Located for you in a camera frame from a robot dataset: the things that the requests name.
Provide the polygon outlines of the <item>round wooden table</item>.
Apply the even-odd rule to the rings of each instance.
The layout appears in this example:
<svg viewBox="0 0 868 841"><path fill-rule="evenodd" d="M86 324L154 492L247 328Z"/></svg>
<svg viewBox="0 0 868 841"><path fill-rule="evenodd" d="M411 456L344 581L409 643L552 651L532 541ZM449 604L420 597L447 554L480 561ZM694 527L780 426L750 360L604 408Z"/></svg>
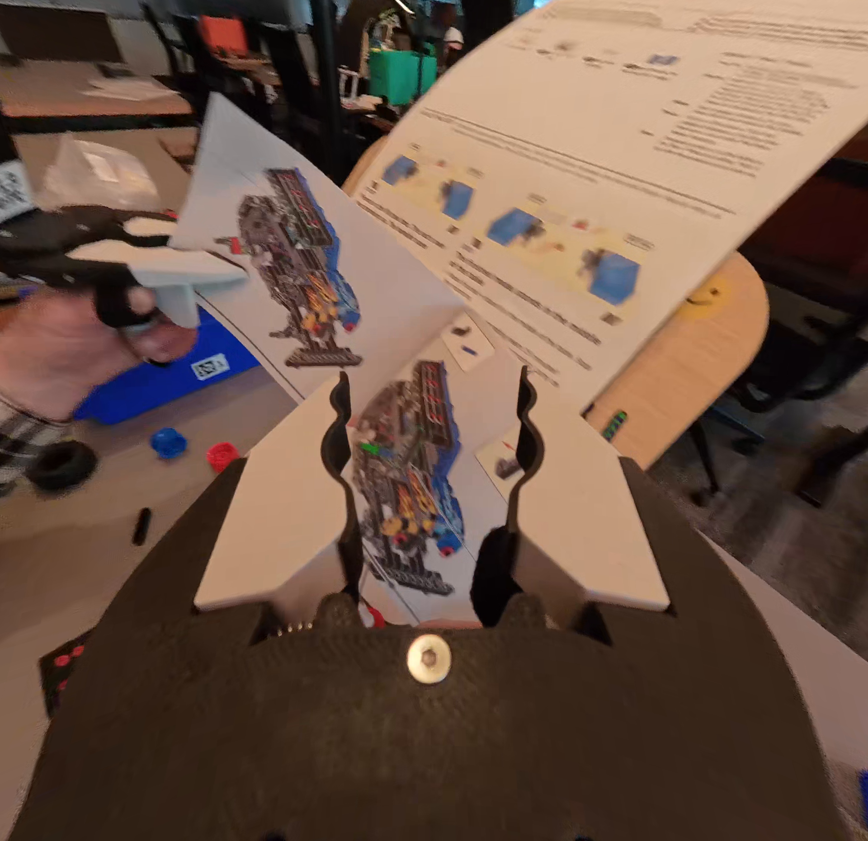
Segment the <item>round wooden table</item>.
<svg viewBox="0 0 868 841"><path fill-rule="evenodd" d="M649 468L747 369L768 320L763 281L730 254L595 398L586 421Z"/></svg>

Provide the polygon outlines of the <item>orange box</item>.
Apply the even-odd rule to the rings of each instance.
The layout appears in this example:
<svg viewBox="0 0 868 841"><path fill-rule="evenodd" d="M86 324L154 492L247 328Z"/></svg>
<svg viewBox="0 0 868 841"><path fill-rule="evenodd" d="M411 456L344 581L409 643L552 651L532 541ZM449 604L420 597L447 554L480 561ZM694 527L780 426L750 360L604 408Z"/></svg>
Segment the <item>orange box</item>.
<svg viewBox="0 0 868 841"><path fill-rule="evenodd" d="M231 57L248 54L245 29L240 19L201 15L198 24L201 36L212 52Z"/></svg>

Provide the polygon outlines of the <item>person's left forearm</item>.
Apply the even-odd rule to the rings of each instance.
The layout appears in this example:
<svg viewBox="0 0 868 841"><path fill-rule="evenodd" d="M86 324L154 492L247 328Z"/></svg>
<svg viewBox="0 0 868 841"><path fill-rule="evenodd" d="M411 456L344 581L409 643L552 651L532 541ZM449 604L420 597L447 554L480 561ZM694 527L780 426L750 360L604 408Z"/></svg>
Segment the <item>person's left forearm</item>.
<svg viewBox="0 0 868 841"><path fill-rule="evenodd" d="M49 446L59 442L68 422L55 422L25 411L1 398L1 496L6 496L17 481Z"/></svg>

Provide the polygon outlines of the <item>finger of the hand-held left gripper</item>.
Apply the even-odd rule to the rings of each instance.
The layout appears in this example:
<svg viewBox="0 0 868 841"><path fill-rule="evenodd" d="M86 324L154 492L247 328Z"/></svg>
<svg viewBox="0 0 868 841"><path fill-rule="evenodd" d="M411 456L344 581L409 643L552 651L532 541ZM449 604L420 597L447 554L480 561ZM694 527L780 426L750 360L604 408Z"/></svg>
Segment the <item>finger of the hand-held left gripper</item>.
<svg viewBox="0 0 868 841"><path fill-rule="evenodd" d="M198 326L201 290L245 282L244 267L202 250L140 247L123 240L100 240L71 250L76 261L122 265L137 284L151 290L156 307L175 325Z"/></svg>
<svg viewBox="0 0 868 841"><path fill-rule="evenodd" d="M175 233L174 218L134 216L121 223L123 240L136 247L166 247Z"/></svg>

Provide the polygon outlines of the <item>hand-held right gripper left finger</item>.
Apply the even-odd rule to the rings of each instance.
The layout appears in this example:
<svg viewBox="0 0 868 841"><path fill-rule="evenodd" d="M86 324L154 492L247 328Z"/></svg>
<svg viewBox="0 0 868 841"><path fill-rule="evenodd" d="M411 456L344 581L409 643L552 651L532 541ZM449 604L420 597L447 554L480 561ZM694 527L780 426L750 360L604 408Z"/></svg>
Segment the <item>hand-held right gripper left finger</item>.
<svg viewBox="0 0 868 841"><path fill-rule="evenodd" d="M342 371L250 451L193 599L199 611L266 603L314 615L338 593L359 604L363 543L344 475L351 415Z"/></svg>

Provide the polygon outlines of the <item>clear plastic bag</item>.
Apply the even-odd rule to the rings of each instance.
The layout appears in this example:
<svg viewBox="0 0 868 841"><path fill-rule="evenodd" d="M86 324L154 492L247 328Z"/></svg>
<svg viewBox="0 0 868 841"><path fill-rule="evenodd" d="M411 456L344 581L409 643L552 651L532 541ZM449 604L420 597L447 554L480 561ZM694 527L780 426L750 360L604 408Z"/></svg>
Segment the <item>clear plastic bag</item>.
<svg viewBox="0 0 868 841"><path fill-rule="evenodd" d="M36 200L47 210L104 206L159 212L162 200L151 175L134 155L92 141L62 136L42 177Z"/></svg>

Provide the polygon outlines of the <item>black rubber tire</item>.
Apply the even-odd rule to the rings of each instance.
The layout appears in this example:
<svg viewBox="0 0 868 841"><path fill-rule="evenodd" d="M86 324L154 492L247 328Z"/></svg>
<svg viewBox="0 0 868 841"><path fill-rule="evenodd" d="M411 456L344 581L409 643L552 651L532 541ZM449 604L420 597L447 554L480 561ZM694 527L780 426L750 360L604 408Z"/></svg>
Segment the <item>black rubber tire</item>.
<svg viewBox="0 0 868 841"><path fill-rule="evenodd" d="M95 451L78 440L64 440L47 446L27 468L25 477L39 491L61 493L88 481L96 471Z"/></svg>

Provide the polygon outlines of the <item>printed instruction sheet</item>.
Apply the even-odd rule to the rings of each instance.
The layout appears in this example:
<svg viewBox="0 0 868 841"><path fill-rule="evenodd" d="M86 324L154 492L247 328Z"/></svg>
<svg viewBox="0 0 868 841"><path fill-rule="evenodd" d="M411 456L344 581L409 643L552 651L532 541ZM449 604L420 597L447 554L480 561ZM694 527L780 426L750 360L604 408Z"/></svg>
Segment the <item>printed instruction sheet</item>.
<svg viewBox="0 0 868 841"><path fill-rule="evenodd" d="M551 0L353 198L584 409L866 116L867 0Z"/></svg>

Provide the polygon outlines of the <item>brown wooden table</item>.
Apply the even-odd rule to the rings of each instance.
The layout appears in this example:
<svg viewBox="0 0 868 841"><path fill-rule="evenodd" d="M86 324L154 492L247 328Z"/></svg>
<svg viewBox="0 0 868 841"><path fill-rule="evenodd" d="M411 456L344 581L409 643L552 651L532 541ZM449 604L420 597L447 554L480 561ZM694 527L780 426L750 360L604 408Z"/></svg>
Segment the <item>brown wooden table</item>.
<svg viewBox="0 0 868 841"><path fill-rule="evenodd" d="M189 104L164 88L157 98L139 101L98 92L94 65L24 61L2 66L2 119L16 135L73 131L125 131L195 125Z"/></svg>

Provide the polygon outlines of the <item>black office chair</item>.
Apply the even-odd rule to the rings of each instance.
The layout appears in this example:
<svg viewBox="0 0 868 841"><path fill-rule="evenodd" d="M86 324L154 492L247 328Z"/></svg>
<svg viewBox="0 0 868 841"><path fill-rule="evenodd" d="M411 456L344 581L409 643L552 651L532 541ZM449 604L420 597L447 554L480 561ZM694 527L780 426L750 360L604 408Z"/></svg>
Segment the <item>black office chair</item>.
<svg viewBox="0 0 868 841"><path fill-rule="evenodd" d="M837 155L740 246L761 280L843 317L771 321L757 356L726 394L754 414L816 402L866 369L867 164Z"/></svg>

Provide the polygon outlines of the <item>person's left hand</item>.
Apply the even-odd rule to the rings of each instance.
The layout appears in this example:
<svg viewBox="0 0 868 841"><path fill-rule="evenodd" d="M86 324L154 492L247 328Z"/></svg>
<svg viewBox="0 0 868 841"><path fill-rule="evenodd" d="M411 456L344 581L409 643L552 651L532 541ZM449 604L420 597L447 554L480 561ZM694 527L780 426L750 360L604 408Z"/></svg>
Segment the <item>person's left hand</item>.
<svg viewBox="0 0 868 841"><path fill-rule="evenodd" d="M124 334L99 320L93 290L42 288L2 327L2 400L63 423L97 387L143 364L173 363L197 339L161 313Z"/></svg>

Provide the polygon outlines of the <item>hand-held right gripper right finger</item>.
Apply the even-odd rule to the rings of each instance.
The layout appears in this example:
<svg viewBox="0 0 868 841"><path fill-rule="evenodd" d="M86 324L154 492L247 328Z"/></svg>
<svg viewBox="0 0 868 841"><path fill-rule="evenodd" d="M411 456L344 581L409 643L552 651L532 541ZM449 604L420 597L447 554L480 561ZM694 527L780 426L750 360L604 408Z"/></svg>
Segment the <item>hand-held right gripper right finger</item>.
<svg viewBox="0 0 868 841"><path fill-rule="evenodd" d="M471 601L493 628L513 597L535 598L556 628L581 628L600 605L667 612L671 600L624 460L583 418L538 390L523 367L515 415L520 476L505 523L483 540Z"/></svg>

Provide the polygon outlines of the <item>grey desk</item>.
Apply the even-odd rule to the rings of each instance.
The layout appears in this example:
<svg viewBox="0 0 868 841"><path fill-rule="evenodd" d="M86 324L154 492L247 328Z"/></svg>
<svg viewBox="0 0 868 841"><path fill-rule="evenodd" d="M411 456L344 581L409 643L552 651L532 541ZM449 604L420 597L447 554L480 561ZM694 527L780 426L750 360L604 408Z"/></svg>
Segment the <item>grey desk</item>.
<svg viewBox="0 0 868 841"><path fill-rule="evenodd" d="M230 442L246 452L295 404L262 369L208 387L114 426L84 423L72 437L100 456L98 471L59 498L19 483L2 499L1 524L1 838L28 791L46 716L39 660L90 630L152 546L213 478L204 452ZM173 427L189 442L162 460L149 438ZM131 536L142 508L153 516L146 542ZM866 661L773 587L711 547L763 614L804 695L830 762L836 797L853 839L861 827L858 770L866 768Z"/></svg>

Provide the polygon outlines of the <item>black pole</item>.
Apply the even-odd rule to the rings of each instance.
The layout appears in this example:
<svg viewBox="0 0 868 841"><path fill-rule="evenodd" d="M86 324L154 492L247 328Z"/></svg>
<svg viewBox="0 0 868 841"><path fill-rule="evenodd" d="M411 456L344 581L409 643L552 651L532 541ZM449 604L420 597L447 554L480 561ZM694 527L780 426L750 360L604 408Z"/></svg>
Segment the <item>black pole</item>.
<svg viewBox="0 0 868 841"><path fill-rule="evenodd" d="M344 179L343 107L340 100L338 63L335 54L335 4L333 0L309 0L312 40L317 57L322 117L322 171L341 185Z"/></svg>

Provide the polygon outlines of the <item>blue plastic bin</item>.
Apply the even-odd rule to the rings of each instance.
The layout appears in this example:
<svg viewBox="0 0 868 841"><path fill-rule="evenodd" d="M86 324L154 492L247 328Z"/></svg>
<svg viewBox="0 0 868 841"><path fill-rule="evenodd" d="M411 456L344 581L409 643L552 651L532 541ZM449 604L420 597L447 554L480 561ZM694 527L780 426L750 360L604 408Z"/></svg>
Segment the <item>blue plastic bin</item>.
<svg viewBox="0 0 868 841"><path fill-rule="evenodd" d="M96 388L77 421L122 423L259 366L254 355L213 315L198 307L195 347L166 367L143 364Z"/></svg>

